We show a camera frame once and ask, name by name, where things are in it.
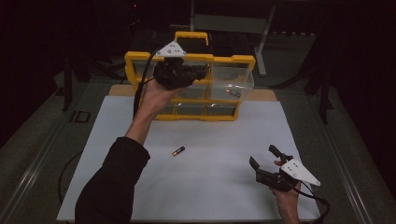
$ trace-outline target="dark background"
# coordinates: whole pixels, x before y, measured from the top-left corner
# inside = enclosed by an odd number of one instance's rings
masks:
[[[267,14],[262,1],[195,1],[203,13]],[[239,4],[251,4],[240,10]],[[396,4],[279,3],[271,31],[318,35],[303,68],[332,73],[332,85],[355,122],[378,170],[392,185],[396,170]],[[0,147],[57,90],[64,58],[82,52],[111,63],[136,29],[168,31],[189,24],[189,1],[10,1],[0,3]]]

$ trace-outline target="hand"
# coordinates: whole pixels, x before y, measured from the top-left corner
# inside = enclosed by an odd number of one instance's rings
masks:
[[[140,106],[125,137],[134,139],[143,145],[149,133],[149,126],[155,117],[169,104],[172,97],[185,88],[167,90],[153,79],[143,89]]]
[[[276,165],[281,165],[280,161],[274,161]],[[296,186],[298,190],[301,188],[301,182]],[[289,192],[283,192],[270,188],[276,196],[277,211],[285,224],[298,224],[299,218],[297,213],[297,202],[299,193],[291,189]]]

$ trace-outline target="white triangular marker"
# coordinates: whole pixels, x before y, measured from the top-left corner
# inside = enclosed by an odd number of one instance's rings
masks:
[[[176,41],[172,41],[162,49],[158,50],[156,55],[165,58],[184,57],[186,56],[186,51],[184,51]]]
[[[302,163],[295,159],[291,159],[286,162],[280,167],[280,169],[294,179],[320,186],[320,182],[303,166]]]

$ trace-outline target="black sleeve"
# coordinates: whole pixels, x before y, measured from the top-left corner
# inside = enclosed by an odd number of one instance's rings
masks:
[[[78,197],[76,223],[129,223],[134,185],[148,160],[142,145],[131,138],[118,138]]]

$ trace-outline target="table surface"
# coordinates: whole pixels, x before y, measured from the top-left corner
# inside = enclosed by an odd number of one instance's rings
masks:
[[[100,168],[114,140],[127,130],[134,99],[133,92],[127,89],[130,87],[115,86],[110,94],[127,96],[107,96],[104,100],[58,220],[74,220],[74,207],[82,188]],[[254,91],[250,97],[255,98],[255,94],[269,101],[245,101],[236,121],[153,121],[145,144],[151,159],[135,186],[134,221],[280,219],[274,195],[255,181],[248,159],[252,156],[262,169],[277,172],[269,145],[297,160],[300,157],[273,92]],[[186,150],[173,157],[172,152],[181,146]],[[315,201],[301,197],[299,216],[317,218]]]

